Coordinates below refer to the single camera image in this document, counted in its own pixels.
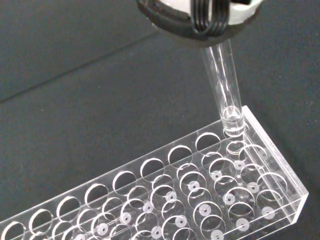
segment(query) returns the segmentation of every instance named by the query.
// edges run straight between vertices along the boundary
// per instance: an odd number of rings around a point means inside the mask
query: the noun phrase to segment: dark gray surface
[[[134,0],[2,0],[0,101],[154,31]]]
[[[270,238],[317,239],[320,3],[267,1],[232,40],[248,105],[310,192]],[[198,51],[156,33],[0,105],[0,220],[218,119]]]

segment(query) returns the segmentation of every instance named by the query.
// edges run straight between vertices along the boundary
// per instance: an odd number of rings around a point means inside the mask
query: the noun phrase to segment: circular hole
[[[249,220],[254,220],[255,212],[249,204],[244,202],[237,202],[230,207],[228,211],[228,217],[233,224],[239,224],[239,219],[245,218]]]
[[[151,236],[153,229],[158,226],[158,218],[152,212],[144,212],[140,214],[135,222],[135,229],[137,232],[144,232],[144,236]]]
[[[197,166],[193,163],[185,163],[178,168],[178,170],[176,171],[176,176],[178,180],[180,180],[183,175],[193,171],[198,172]]]
[[[151,205],[159,211],[162,210],[166,202],[175,199],[177,199],[177,194],[175,190],[168,185],[160,185],[156,187],[150,195]]]
[[[183,228],[189,228],[189,223],[184,215],[176,215],[167,218],[161,228],[161,235],[163,239],[174,239],[174,234]]]
[[[113,212],[114,209],[118,209],[121,207],[123,202],[117,198],[117,197],[112,197],[106,201],[106,203],[103,205],[102,209],[103,212]]]
[[[152,182],[156,177],[164,174],[165,165],[158,158],[151,158],[142,164],[140,174],[143,179]]]
[[[169,193],[171,193],[172,190],[173,189],[171,187],[164,185],[164,186],[160,186],[154,193],[157,194],[158,196],[165,197]]]
[[[230,155],[239,155],[245,145],[243,141],[232,141],[226,146],[226,152]]]
[[[195,141],[195,147],[198,150],[198,152],[200,152],[204,149],[207,149],[208,147],[220,143],[220,141],[220,137],[218,137],[217,134],[213,132],[205,132],[198,136],[198,138]]]
[[[126,201],[121,208],[120,222],[127,226],[134,226],[136,219],[145,212],[145,204],[140,199],[130,199]]]
[[[61,221],[72,221],[80,212],[80,201],[74,196],[65,197],[56,208],[56,215]]]
[[[85,192],[84,201],[92,209],[99,209],[107,200],[108,188],[103,184],[93,184]]]
[[[226,196],[234,196],[234,202],[241,202],[243,204],[247,204],[250,206],[250,208],[253,208],[255,205],[255,197],[252,194],[251,191],[249,191],[247,188],[244,188],[242,186],[237,186],[232,189],[230,189],[227,193]]]
[[[64,231],[61,240],[85,240],[86,231],[79,226],[73,226],[68,230]]]
[[[222,175],[235,176],[236,166],[232,160],[221,157],[214,160],[209,166],[209,173],[211,175],[217,175],[217,172],[222,173]]]
[[[240,172],[242,180],[246,183],[256,183],[261,176],[260,173],[264,173],[262,166],[257,164],[247,164],[245,165]]]
[[[197,206],[195,206],[192,217],[195,224],[198,227],[202,228],[201,224],[203,224],[205,220],[209,220],[210,219],[209,216],[215,216],[221,219],[222,212],[220,207],[216,203],[212,201],[203,201],[203,202],[200,202]]]
[[[187,196],[194,190],[194,186],[196,189],[198,189],[206,188],[206,185],[207,182],[205,177],[197,171],[190,171],[184,174],[179,182],[180,190]],[[197,195],[201,195],[202,193],[203,191],[193,191],[192,196],[196,197]]]
[[[239,160],[245,161],[247,159],[254,158],[254,162],[258,163],[259,165],[263,165],[263,162],[261,162],[261,159],[259,157],[259,155],[262,153],[266,154],[266,150],[259,145],[256,145],[256,144],[245,145],[244,147],[241,148],[239,152]]]
[[[262,174],[256,183],[261,186],[262,189],[267,189],[267,184],[271,185],[272,190],[277,191],[281,196],[288,191],[288,184],[285,178],[275,172],[267,172]]]
[[[170,187],[174,187],[174,180],[171,176],[167,174],[163,174],[161,176],[157,176],[154,181],[152,182],[152,190],[155,188],[162,186],[162,185],[168,185]]]
[[[34,235],[43,235],[52,225],[53,215],[46,209],[40,209],[32,215],[29,221],[29,229]]]
[[[175,232],[173,240],[197,240],[197,235],[191,228],[184,227]]]
[[[212,232],[214,229],[217,229],[222,222],[222,218],[218,215],[206,216],[201,222],[201,231]]]
[[[168,219],[172,216],[185,215],[185,206],[180,200],[167,201],[161,210],[161,215],[164,219]]]
[[[211,152],[208,152],[206,153],[202,159],[201,159],[201,164],[202,164],[202,167],[206,170],[209,170],[209,166],[210,164],[216,160],[216,159],[220,159],[222,158],[223,156],[218,153],[218,152],[214,152],[214,151],[211,151]]]
[[[192,151],[189,147],[178,145],[172,148],[168,154],[168,161],[175,168],[190,163],[192,160]]]
[[[3,230],[1,240],[22,240],[25,233],[25,226],[20,222],[13,221]]]
[[[135,187],[136,181],[136,176],[132,172],[120,172],[113,179],[113,190],[120,195],[127,195]]]
[[[149,194],[148,190],[144,186],[136,186],[135,188],[132,188],[127,196],[127,200],[130,199],[140,199],[140,200],[148,200]]]
[[[221,176],[215,180],[213,188],[215,192],[220,196],[224,196],[227,191],[238,186],[238,181],[232,176]]]
[[[95,237],[105,238],[109,235],[110,229],[116,225],[116,218],[109,212],[102,212],[91,222],[91,233]]]
[[[262,190],[256,196],[256,204],[261,208],[264,206],[270,206],[273,209],[277,209],[279,208],[279,205],[283,205],[283,203],[283,197],[275,190]]]
[[[130,240],[132,239],[131,229],[125,224],[118,224],[110,231],[110,240]]]
[[[85,209],[83,210],[78,218],[76,219],[76,223],[78,226],[84,228],[84,229],[90,229],[90,224],[92,219],[94,219],[97,216],[96,211],[92,209]]]
[[[53,240],[61,240],[65,232],[67,232],[72,225],[68,221],[60,221],[56,224],[52,229],[52,239]],[[70,240],[72,238],[73,231],[69,231],[65,236],[65,240]]]
[[[103,204],[102,212],[111,213],[116,218],[119,218],[122,205],[123,202],[119,198],[111,197]]]

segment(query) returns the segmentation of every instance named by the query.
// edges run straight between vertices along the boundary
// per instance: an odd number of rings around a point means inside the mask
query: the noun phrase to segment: glass test tube
[[[224,131],[230,137],[240,136],[245,122],[230,40],[203,48],[201,53]]]

